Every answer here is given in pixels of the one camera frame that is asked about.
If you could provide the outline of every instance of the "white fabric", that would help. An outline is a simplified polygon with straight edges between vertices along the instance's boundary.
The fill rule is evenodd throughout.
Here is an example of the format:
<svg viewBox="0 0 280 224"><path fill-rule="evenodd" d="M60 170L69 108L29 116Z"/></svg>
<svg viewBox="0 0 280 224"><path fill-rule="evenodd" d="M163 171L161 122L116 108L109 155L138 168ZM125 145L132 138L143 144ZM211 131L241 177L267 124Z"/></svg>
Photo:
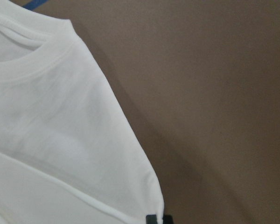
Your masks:
<svg viewBox="0 0 280 224"><path fill-rule="evenodd" d="M164 201L70 20L0 0L0 224L145 224Z"/></svg>

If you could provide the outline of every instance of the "blue line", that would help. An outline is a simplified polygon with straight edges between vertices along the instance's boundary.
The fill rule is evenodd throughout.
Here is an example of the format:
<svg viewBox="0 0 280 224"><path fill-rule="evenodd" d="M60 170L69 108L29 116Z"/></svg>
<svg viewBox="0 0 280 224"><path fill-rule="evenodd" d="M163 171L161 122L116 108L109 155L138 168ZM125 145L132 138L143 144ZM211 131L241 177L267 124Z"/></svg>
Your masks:
<svg viewBox="0 0 280 224"><path fill-rule="evenodd" d="M46 1L48 1L48 0L32 0L32 1L28 2L26 5L24 5L23 7L26 9L29 9L29 10L34 10L35 8L39 7Z"/></svg>

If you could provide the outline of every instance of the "ribbed neckline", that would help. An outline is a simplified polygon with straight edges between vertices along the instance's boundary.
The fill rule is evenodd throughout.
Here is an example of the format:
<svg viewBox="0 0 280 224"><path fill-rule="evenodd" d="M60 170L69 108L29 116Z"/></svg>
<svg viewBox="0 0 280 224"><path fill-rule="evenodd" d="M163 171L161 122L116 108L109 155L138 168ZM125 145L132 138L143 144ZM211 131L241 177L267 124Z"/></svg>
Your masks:
<svg viewBox="0 0 280 224"><path fill-rule="evenodd" d="M8 0L0 0L0 25L43 41L22 57L0 62L0 83L14 82L48 67L79 39L71 20L39 14Z"/></svg>

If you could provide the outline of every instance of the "cardboard surface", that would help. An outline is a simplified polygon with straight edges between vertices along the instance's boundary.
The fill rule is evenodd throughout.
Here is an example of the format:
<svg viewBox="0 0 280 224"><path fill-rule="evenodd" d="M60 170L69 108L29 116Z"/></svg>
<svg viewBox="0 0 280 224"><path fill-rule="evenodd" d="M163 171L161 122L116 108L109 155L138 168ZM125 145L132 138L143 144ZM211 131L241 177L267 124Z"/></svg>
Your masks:
<svg viewBox="0 0 280 224"><path fill-rule="evenodd" d="M35 11L71 19L175 224L280 224L280 0L50 0Z"/></svg>

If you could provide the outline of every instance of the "shirt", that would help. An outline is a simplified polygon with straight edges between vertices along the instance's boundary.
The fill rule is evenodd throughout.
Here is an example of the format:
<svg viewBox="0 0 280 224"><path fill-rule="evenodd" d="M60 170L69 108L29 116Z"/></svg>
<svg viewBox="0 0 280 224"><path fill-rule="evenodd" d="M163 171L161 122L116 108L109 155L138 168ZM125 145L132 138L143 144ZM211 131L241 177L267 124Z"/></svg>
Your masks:
<svg viewBox="0 0 280 224"><path fill-rule="evenodd" d="M145 224L158 178L69 19L0 0L0 224Z"/></svg>

